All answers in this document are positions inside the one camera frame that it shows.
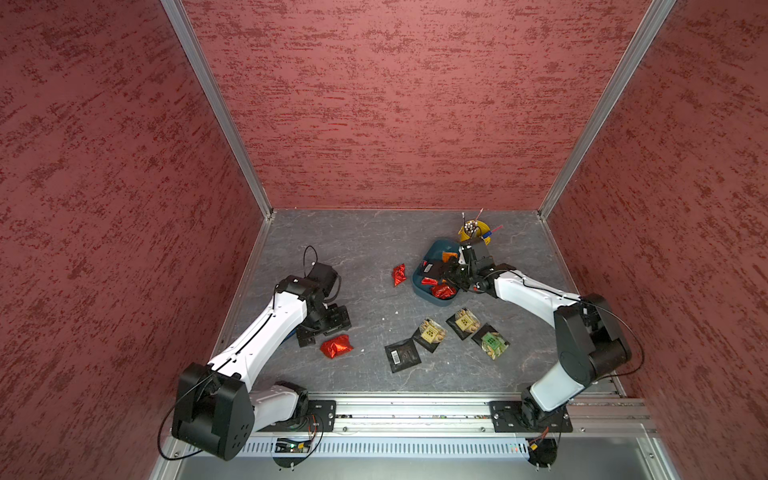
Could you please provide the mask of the orange tea bag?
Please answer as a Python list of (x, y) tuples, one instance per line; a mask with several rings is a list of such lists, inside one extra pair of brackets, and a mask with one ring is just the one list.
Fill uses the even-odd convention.
[(441, 254), (441, 260), (445, 264), (454, 265), (459, 263), (459, 254), (457, 252), (444, 251)]

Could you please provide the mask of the black yellow label tea bag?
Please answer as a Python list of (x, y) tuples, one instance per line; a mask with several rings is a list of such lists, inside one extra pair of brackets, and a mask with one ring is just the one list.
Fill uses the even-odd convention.
[(413, 340), (430, 353), (437, 350), (445, 337), (446, 330), (430, 318), (424, 319), (412, 335)]
[(473, 336), (481, 327), (479, 319), (467, 308), (454, 313), (446, 323), (462, 341)]

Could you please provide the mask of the black green label tea bag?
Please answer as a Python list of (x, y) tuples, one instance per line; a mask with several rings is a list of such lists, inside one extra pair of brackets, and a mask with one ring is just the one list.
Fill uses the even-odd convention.
[(472, 340), (492, 360), (497, 360), (509, 348), (509, 342), (490, 324), (481, 326)]

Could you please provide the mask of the black barcode tea bag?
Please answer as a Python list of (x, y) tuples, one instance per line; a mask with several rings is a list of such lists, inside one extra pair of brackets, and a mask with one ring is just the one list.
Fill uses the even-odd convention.
[(384, 347), (392, 373), (415, 367), (421, 363), (416, 344), (412, 338), (398, 341)]

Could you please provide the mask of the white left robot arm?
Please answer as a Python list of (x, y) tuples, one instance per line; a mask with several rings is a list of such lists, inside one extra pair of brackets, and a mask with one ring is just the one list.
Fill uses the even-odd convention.
[(266, 427), (297, 424), (315, 433), (304, 388), (278, 382), (256, 393), (251, 389), (291, 331), (324, 334), (349, 321), (346, 308), (333, 303), (331, 292), (339, 282), (335, 273), (285, 278), (262, 313), (230, 346), (205, 364), (190, 364), (179, 377), (176, 401), (166, 414), (172, 437), (199, 453), (230, 460), (252, 432)]

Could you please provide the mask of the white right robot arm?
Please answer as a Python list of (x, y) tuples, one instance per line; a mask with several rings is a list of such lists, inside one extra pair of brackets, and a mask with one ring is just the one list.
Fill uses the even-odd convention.
[(419, 273), (438, 287), (487, 294), (521, 307), (554, 329), (554, 366), (521, 393), (520, 422), (530, 429), (632, 359), (621, 319), (602, 296), (565, 292), (497, 264), (483, 241), (427, 256)]

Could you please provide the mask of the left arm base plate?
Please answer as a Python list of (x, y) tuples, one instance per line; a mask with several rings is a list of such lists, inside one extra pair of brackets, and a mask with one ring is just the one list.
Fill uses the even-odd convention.
[(300, 405), (299, 431), (314, 433), (322, 430), (324, 433), (332, 432), (337, 413), (335, 400), (308, 399)]

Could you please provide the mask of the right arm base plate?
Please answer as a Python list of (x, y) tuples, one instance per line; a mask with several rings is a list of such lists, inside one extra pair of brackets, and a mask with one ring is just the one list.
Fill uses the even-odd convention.
[(531, 401), (491, 401), (489, 415), (496, 433), (541, 434), (572, 433), (573, 425), (566, 406), (541, 410)]

